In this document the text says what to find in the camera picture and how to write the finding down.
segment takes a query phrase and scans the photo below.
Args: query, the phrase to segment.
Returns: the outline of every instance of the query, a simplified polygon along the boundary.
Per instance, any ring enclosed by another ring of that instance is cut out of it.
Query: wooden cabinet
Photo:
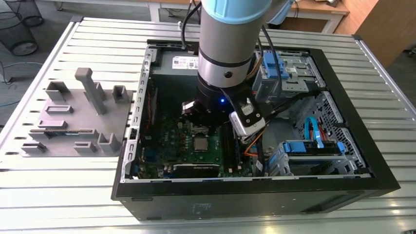
[[[360,35],[386,67],[416,40],[416,0],[342,0],[349,15],[334,33]]]

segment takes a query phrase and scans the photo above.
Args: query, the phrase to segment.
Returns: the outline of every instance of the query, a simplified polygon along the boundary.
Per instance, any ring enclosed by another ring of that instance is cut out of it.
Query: black cable
[[[273,60],[274,60],[274,64],[276,64],[276,71],[277,71],[277,80],[278,80],[278,90],[277,90],[277,97],[280,97],[280,93],[281,93],[281,74],[280,74],[280,65],[278,65],[278,60],[277,60],[277,56],[276,56],[276,50],[274,50],[274,46],[273,46],[273,42],[270,39],[270,36],[266,33],[265,27],[264,25],[261,25],[261,31],[264,33],[268,45],[270,47],[270,51],[273,54]]]
[[[296,0],[294,0],[294,5],[296,5],[294,18],[297,18],[298,17],[298,3]]]
[[[261,170],[257,167],[257,163],[256,163],[256,173],[254,176],[264,176],[264,169],[265,169],[265,159],[264,159],[264,152],[262,152],[262,136],[258,137],[257,141],[256,141],[256,150],[257,150],[257,161],[258,163],[258,167],[261,168]]]
[[[1,65],[1,74],[2,74],[2,81],[6,85],[10,85],[13,82],[10,81],[6,81],[5,80],[5,73],[4,73],[4,65],[2,65],[2,62],[0,61],[0,65]]]
[[[190,6],[192,6],[192,2],[189,2],[189,5],[188,5],[188,10],[186,10],[186,14],[185,14],[185,16],[184,16],[184,18],[182,18],[182,21],[184,21],[184,19],[186,18],[186,16],[189,15]]]
[[[264,49],[262,49],[260,38],[257,38],[257,43],[258,43],[258,49],[260,49],[260,58],[262,58],[262,56],[264,56]]]
[[[198,24],[201,24],[201,13],[198,11],[196,11],[196,14],[197,14],[197,19],[198,19],[197,22],[198,22]]]
[[[306,93],[296,94],[293,97],[290,97],[282,104],[280,104],[272,111],[270,115],[266,117],[268,119],[273,118],[277,114],[280,114],[282,111],[285,111],[294,102],[297,102],[300,99],[317,96],[325,89],[317,89],[313,91],[309,91]]]
[[[188,49],[188,45],[186,45],[186,41],[185,41],[185,38],[184,38],[184,30],[185,30],[185,27],[186,27],[186,23],[188,23],[188,20],[190,18],[190,16],[194,14],[194,12],[197,11],[197,9],[201,7],[201,2],[196,5],[196,7],[192,9],[192,11],[189,12],[189,14],[186,15],[186,17],[184,18],[184,21],[182,21],[182,24],[181,24],[181,45],[184,47],[184,49],[186,50]]]

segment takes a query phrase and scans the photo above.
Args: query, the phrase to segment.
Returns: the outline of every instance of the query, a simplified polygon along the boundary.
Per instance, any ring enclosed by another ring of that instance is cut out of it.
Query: motherboard
[[[241,158],[238,141],[222,127],[209,130],[161,115],[142,144],[130,172],[138,178],[252,176],[252,161]]]

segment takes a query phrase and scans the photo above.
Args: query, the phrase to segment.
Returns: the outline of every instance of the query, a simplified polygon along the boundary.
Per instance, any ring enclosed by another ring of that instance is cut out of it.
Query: orange wire
[[[245,149],[245,151],[244,151],[244,155],[245,155],[245,156],[257,156],[257,155],[254,155],[254,154],[252,154],[252,153],[248,153],[248,151],[249,151],[249,149],[253,147],[253,144],[254,144],[256,141],[258,140],[258,138],[260,138],[260,136],[262,135],[264,131],[265,131],[265,128],[264,128],[262,132],[258,134],[258,136],[256,137],[256,139],[253,140],[253,142],[250,143],[250,145],[246,147],[246,149]]]

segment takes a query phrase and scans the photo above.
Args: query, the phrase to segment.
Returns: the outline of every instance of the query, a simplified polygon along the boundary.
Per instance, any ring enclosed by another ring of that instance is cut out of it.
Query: black wire bundle
[[[280,93],[281,93],[281,74],[280,74],[280,66],[278,66],[278,60],[277,60],[277,56],[276,56],[276,49],[274,49],[274,46],[273,46],[273,42],[272,42],[272,39],[270,39],[270,36],[268,35],[268,32],[265,30],[265,27],[264,25],[261,25],[261,31],[264,33],[264,36],[265,36],[265,39],[266,39],[266,42],[268,42],[268,45],[270,47],[270,51],[272,51],[272,54],[273,54],[273,60],[274,60],[274,64],[276,64],[276,71],[277,71],[277,80],[278,80],[278,84],[277,84],[277,96],[280,97]]]
[[[192,11],[189,12],[189,14],[186,15],[186,17],[182,20],[182,24],[181,24],[181,45],[182,45],[185,50],[189,49],[189,46],[186,45],[186,41],[185,41],[185,38],[184,38],[184,31],[185,31],[185,28],[186,28],[186,23],[188,23],[188,21],[190,19],[190,16],[194,14],[194,12],[197,11],[197,9],[200,7],[201,7],[201,2],[196,5],[196,7],[192,9]]]
[[[280,114],[282,111],[285,111],[300,99],[306,97],[317,96],[324,89],[313,90],[306,93],[296,94],[293,97],[290,97],[282,104],[280,104],[272,111],[270,115],[268,116],[268,119],[273,118],[277,114]]]

